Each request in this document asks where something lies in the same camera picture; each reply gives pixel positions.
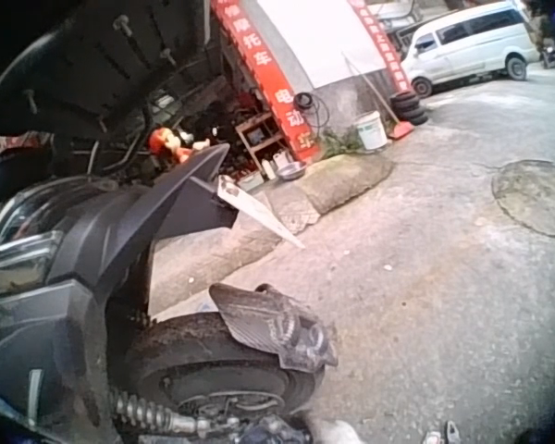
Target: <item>motorcycle rear wheel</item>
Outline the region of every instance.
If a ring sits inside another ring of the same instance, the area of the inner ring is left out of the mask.
[[[124,373],[129,391],[181,414],[252,421],[299,410],[325,372],[284,370],[276,355],[234,340],[218,313],[204,313],[146,330],[129,349]]]

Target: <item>rear fender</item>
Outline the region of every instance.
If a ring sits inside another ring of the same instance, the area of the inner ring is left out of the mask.
[[[276,354],[283,369],[315,373],[338,364],[318,317],[270,285],[247,291],[214,284],[209,292],[232,338]]]

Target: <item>sidewalk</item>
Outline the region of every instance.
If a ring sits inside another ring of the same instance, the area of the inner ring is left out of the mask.
[[[340,155],[309,166],[294,182],[269,183],[254,195],[294,234],[375,187],[392,171],[380,154]],[[154,256],[151,313],[206,290],[258,261],[281,242],[278,235],[240,214],[232,229],[219,228],[162,243]]]

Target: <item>cable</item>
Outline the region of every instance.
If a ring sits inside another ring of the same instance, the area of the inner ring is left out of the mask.
[[[299,92],[294,95],[294,108],[300,111],[309,127],[316,129],[317,136],[320,136],[321,129],[324,128],[331,119],[331,114],[329,113],[329,108],[325,101],[312,92]],[[325,109],[324,122],[321,122],[320,119],[321,108]],[[311,123],[308,118],[311,111],[314,111],[314,124]]]

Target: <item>stacked tires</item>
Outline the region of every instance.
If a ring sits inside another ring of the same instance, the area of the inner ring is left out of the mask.
[[[419,97],[413,91],[400,92],[390,97],[392,110],[399,120],[412,125],[423,125],[427,122],[426,109],[419,103]]]

